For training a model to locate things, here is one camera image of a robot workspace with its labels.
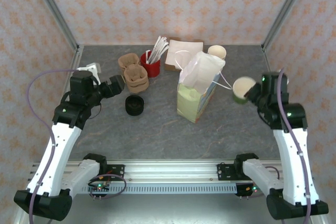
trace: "wall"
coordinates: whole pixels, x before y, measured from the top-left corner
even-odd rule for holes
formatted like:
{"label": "wall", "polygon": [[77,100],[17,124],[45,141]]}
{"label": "wall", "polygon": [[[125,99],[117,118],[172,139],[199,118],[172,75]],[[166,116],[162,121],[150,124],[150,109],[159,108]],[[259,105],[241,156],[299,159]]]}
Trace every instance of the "wall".
{"label": "wall", "polygon": [[80,44],[261,44],[285,0],[56,0]]}
{"label": "wall", "polygon": [[[39,72],[69,68],[73,50],[43,0],[0,0],[0,222],[13,223],[16,190],[25,189],[32,162],[39,161],[48,132],[25,102],[29,81]],[[41,77],[30,92],[37,113],[51,122],[64,74]]]}
{"label": "wall", "polygon": [[336,219],[336,0],[297,0],[267,56],[304,105],[313,176]]}

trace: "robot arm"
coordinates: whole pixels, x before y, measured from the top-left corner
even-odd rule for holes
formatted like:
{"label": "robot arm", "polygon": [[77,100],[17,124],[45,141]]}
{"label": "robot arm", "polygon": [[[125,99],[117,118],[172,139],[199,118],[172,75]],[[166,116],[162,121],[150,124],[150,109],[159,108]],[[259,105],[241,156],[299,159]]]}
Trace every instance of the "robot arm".
{"label": "robot arm", "polygon": [[[279,73],[263,75],[262,84],[255,84],[245,97],[256,107],[259,117],[273,130],[277,141],[284,181],[281,182],[266,170],[256,158],[243,160],[243,173],[250,177],[267,197],[267,207],[274,219],[288,219],[305,216],[307,197],[300,154],[279,112],[276,98],[276,83]],[[327,214],[328,205],[320,201],[312,181],[307,153],[307,121],[301,104],[288,102],[287,77],[281,82],[281,100],[293,132],[306,160],[310,186],[311,215]]]}
{"label": "robot arm", "polygon": [[[63,220],[68,214],[72,199],[91,178],[106,172],[106,159],[100,155],[87,155],[79,167],[62,180],[70,152],[79,137],[86,120],[91,116],[91,109],[98,106],[102,99],[113,97],[124,88],[121,76],[110,78],[111,83],[100,83],[97,68],[80,70],[70,78],[70,91],[67,92],[59,106],[55,108],[52,132],[55,136],[55,153],[34,201],[33,214],[45,218]],[[29,212],[29,203],[37,182],[47,166],[52,149],[51,138],[41,160],[41,164],[26,190],[16,192],[14,202]]]}

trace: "white paper cup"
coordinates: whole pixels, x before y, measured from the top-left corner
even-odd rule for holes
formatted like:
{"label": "white paper cup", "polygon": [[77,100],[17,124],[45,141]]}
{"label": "white paper cup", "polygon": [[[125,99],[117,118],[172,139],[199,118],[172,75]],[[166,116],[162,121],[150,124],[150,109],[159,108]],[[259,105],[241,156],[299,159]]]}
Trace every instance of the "white paper cup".
{"label": "white paper cup", "polygon": [[238,78],[232,86],[232,91],[234,94],[234,100],[238,103],[246,103],[247,99],[244,97],[244,95],[247,93],[247,91],[250,90],[254,85],[256,84],[256,81],[248,76],[243,76]]}
{"label": "white paper cup", "polygon": [[217,56],[221,58],[222,60],[224,60],[226,57],[226,50],[222,46],[214,45],[214,46],[209,47],[208,54]]}

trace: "black ring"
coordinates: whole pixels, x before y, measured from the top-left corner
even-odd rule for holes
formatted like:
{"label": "black ring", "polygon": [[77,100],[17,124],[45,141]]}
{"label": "black ring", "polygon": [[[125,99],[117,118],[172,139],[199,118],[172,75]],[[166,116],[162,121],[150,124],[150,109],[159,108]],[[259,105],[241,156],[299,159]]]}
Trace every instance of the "black ring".
{"label": "black ring", "polygon": [[130,95],[126,98],[125,109],[128,115],[140,115],[143,111],[144,101],[138,95]]}

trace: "red pencil holder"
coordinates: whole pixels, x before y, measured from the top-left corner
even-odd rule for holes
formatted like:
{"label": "red pencil holder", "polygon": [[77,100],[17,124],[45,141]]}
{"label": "red pencil holder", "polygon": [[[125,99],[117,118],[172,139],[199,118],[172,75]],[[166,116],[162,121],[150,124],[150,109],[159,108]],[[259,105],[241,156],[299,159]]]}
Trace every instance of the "red pencil holder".
{"label": "red pencil holder", "polygon": [[156,63],[153,64],[147,64],[146,63],[146,53],[144,53],[141,57],[140,57],[140,63],[141,65],[146,69],[148,77],[149,78],[153,78],[159,75],[160,73],[160,61],[158,60]]}

